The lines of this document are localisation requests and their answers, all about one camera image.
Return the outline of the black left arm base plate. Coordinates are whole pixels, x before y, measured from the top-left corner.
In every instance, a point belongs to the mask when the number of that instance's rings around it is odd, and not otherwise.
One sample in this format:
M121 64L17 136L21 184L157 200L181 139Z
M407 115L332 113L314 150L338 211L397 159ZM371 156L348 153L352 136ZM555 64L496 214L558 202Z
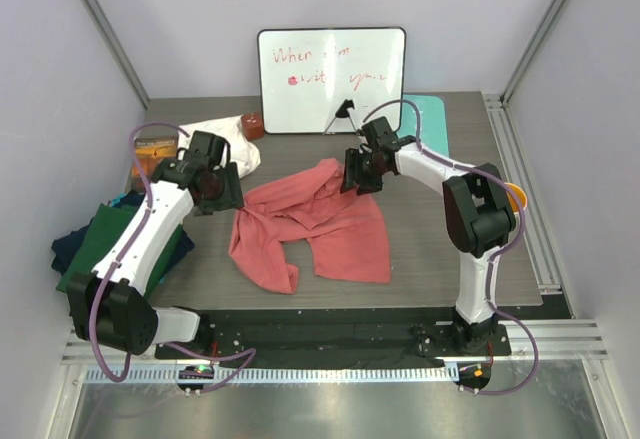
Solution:
M244 350L243 329L234 324L211 322L208 316L204 316L195 337L188 342L176 341L176 344L197 355L230 356Z

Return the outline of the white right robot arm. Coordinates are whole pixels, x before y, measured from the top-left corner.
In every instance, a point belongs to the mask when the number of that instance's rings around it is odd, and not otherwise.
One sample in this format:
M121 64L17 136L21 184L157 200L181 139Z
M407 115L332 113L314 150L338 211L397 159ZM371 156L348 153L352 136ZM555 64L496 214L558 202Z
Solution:
M446 230L460 254L451 341L462 353L477 352L497 331L498 265L519 221L506 184L494 165L471 166L447 158L414 136L398 136L384 117L364 124L357 135L360 145L345 153L343 193L379 192L383 175L391 172L442 196Z

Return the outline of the white dry erase board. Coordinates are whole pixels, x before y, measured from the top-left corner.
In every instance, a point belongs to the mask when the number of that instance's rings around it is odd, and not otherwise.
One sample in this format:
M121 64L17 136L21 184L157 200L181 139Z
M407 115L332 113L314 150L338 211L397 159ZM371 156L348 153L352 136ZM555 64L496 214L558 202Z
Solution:
M269 134L322 134L345 99L358 127L402 97L407 35L401 27L264 29L257 35L261 110ZM352 132L337 119L330 133Z

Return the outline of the red t shirt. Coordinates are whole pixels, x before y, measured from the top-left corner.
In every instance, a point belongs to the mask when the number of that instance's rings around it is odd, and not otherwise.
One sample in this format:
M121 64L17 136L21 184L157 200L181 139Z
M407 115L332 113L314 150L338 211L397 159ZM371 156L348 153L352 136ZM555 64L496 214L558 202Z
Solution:
M245 277L269 292L294 294L300 270L286 258L284 245L304 240L320 277L391 282L383 213L371 196L343 193L343 178L343 164L329 158L246 193L229 244L229 255Z

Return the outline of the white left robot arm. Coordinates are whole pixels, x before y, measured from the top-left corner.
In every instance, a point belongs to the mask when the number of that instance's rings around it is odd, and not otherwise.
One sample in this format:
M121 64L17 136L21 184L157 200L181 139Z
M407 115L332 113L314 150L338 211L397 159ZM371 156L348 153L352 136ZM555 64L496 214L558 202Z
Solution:
M227 139L196 131L187 149L163 159L144 180L142 205L110 251L68 281L66 295L78 338L131 355L178 342L190 357L205 356L213 334L202 314L156 309L145 297L153 269L183 219L243 206L238 165Z

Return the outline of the teal cutting board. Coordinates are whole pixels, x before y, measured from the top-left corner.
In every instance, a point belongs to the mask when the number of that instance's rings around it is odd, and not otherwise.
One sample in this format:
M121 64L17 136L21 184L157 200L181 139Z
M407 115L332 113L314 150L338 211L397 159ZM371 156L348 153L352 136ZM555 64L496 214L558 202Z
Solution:
M449 156L449 141L444 101L433 95L405 94L405 100L414 103L421 116L421 142L433 151ZM404 103L401 110L401 122L397 134L400 137L414 135L417 127L417 115L414 109Z

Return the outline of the metal wire board stand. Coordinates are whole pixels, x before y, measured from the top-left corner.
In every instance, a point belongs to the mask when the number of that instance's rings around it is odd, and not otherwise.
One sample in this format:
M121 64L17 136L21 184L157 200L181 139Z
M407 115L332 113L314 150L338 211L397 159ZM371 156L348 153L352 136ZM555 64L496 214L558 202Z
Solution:
M347 119L351 125L351 129L355 134L358 134L358 127L355 125L353 118L351 117L351 110L355 108L355 103L352 99L345 99L336 110L334 117L327 123L322 134L329 134L332 126L337 119Z

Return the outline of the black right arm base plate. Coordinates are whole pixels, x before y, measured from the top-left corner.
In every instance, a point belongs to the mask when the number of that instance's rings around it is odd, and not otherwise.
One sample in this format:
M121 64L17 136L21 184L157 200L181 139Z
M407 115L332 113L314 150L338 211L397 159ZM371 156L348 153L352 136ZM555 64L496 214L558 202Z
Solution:
M506 328L498 324L493 332L469 338L462 326L452 323L414 325L409 332L416 340L416 353L424 358L507 357L512 353Z

